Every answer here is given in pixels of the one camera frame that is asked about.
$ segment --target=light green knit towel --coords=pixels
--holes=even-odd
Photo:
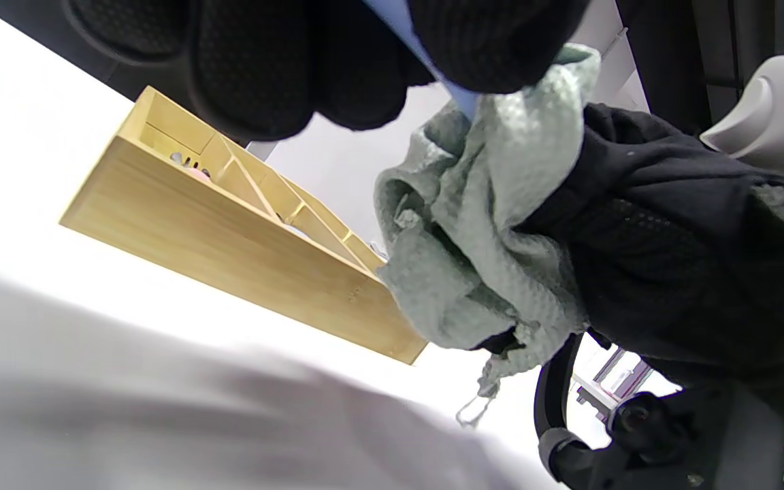
[[[492,356],[482,397],[584,329],[566,251],[514,227],[572,170],[599,70],[595,50],[567,44],[537,86],[480,97],[473,124],[447,105],[377,180],[389,251],[380,278],[414,328],[441,347],[473,348],[516,326],[525,348]]]

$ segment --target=white ceiling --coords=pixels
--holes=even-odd
[[[615,0],[592,0],[572,42],[604,55],[593,101],[648,111]],[[382,244],[374,217],[374,180],[380,170],[402,161],[412,131],[448,100],[438,84],[413,88],[401,116],[383,128],[355,133],[315,117],[298,136],[274,148],[265,144],[251,150],[314,193],[366,242]]]

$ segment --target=gray fabric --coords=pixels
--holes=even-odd
[[[414,328],[441,347],[473,348],[516,325],[525,348],[492,357],[481,396],[584,329],[566,252],[513,227],[572,170],[599,69],[595,50],[567,44],[537,86],[480,97],[472,125],[446,106],[377,181],[389,251],[380,277]]]

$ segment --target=black mesh fabric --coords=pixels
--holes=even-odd
[[[784,177],[643,112],[589,105],[585,121],[576,167],[520,231],[569,248],[595,331],[684,387],[732,378],[784,416]]]
[[[410,0],[414,30],[449,80],[477,93],[538,83],[589,0]]]
[[[67,4],[97,43],[108,44],[121,58],[165,59],[186,41],[187,0],[71,0]]]
[[[352,130],[381,127],[398,117],[408,87],[434,81],[361,0],[63,2],[75,28],[115,59],[184,66],[200,117],[239,140],[285,139],[315,112]],[[586,3],[470,1],[466,24],[438,22],[448,1],[419,0],[412,12],[454,80],[506,93],[541,79]]]

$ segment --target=wooden desk organizer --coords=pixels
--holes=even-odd
[[[60,223],[405,363],[426,344],[329,208],[150,87]]]

